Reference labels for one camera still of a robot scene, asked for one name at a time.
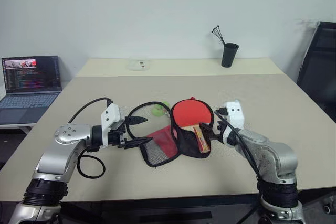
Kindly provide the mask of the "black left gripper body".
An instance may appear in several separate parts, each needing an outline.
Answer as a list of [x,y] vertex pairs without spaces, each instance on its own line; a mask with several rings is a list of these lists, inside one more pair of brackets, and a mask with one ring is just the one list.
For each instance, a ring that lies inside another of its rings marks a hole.
[[108,132],[108,145],[117,146],[118,148],[125,148],[127,138],[125,138],[126,126],[123,122],[116,130]]

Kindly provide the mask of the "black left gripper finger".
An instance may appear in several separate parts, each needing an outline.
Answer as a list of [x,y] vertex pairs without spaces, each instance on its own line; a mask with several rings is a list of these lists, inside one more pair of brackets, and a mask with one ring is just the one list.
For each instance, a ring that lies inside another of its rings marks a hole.
[[123,148],[130,149],[130,148],[139,147],[140,145],[145,144],[151,141],[152,139],[153,139],[152,137],[137,137],[132,140],[125,141]]
[[148,119],[142,116],[126,116],[124,118],[124,123],[126,125],[137,125],[147,121]]

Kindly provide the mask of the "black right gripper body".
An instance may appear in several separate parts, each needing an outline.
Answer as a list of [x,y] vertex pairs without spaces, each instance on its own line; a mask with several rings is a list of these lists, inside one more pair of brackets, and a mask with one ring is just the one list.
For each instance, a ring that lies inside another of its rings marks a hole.
[[222,143],[227,142],[227,136],[225,135],[225,131],[228,129],[227,126],[227,119],[228,119],[228,111],[226,107],[220,107],[214,111],[214,114],[217,116],[217,129],[220,131],[220,137],[221,140],[219,140]]

